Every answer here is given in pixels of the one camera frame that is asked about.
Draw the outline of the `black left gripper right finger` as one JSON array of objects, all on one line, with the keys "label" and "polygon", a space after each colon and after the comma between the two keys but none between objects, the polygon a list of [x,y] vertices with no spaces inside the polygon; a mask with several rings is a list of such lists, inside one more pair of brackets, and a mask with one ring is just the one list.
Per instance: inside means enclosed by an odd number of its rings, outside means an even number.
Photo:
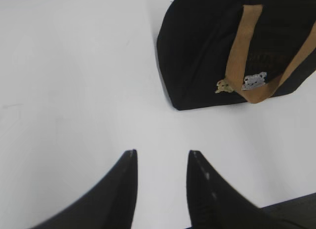
[{"label": "black left gripper right finger", "polygon": [[200,151],[188,157],[188,209],[195,229],[279,229],[211,166]]}]

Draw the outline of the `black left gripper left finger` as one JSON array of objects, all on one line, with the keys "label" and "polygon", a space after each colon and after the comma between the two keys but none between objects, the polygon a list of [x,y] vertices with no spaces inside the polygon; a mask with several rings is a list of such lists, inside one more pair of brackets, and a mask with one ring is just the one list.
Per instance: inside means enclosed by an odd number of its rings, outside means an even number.
[{"label": "black left gripper left finger", "polygon": [[129,229],[138,192],[136,150],[123,153],[110,171],[85,195],[37,229]]}]

